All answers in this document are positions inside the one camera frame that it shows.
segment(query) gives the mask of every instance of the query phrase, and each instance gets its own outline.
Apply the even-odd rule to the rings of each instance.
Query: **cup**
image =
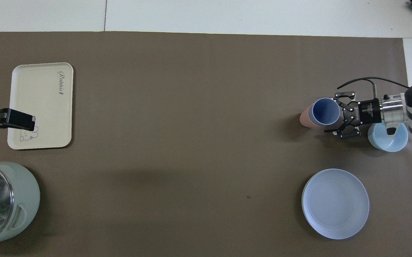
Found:
[[[331,98],[320,98],[307,107],[300,115],[300,123],[304,127],[319,127],[337,122],[341,108]]]
[[[387,135],[384,122],[372,124],[368,130],[368,140],[375,148],[386,152],[397,152],[407,144],[407,128],[400,123],[394,136]]]

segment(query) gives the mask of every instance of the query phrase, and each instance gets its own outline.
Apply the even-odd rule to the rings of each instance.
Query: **table surface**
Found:
[[[0,1],[0,31],[182,31],[230,34],[377,36],[404,38],[412,84],[412,11],[407,1],[217,0]]]
[[[340,140],[298,121],[335,92],[332,76],[405,81],[402,39],[0,33],[0,60],[12,49],[0,61],[0,105],[16,65],[73,65],[73,141],[15,151],[0,130],[0,158],[28,167],[42,194],[33,224],[0,253],[412,256],[412,144],[382,152],[366,137]],[[372,95],[364,85],[358,101]],[[310,228],[300,204],[307,180],[332,167],[357,176],[370,199],[366,225],[343,241]],[[71,238],[87,247],[78,253]]]

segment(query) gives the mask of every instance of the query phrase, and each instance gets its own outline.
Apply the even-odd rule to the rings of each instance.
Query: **white plate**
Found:
[[[7,130],[12,149],[64,147],[71,141],[72,75],[68,63],[19,65],[12,72],[10,108],[36,117],[35,130]]]
[[[345,239],[365,225],[370,201],[365,187],[353,174],[327,169],[306,183],[302,208],[306,220],[319,234]]]

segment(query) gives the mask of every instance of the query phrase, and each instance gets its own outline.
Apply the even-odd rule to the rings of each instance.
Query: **white table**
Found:
[[[412,85],[406,0],[0,0],[0,31],[104,30],[401,37]]]

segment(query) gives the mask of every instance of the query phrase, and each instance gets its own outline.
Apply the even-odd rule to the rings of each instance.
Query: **kettle handle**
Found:
[[[20,224],[18,226],[15,226],[20,219],[22,219]],[[9,229],[10,230],[20,229],[23,225],[25,225],[26,221],[27,221],[27,211],[25,210],[24,204],[18,203],[16,211],[15,211],[15,218],[12,221],[11,226],[9,226]]]

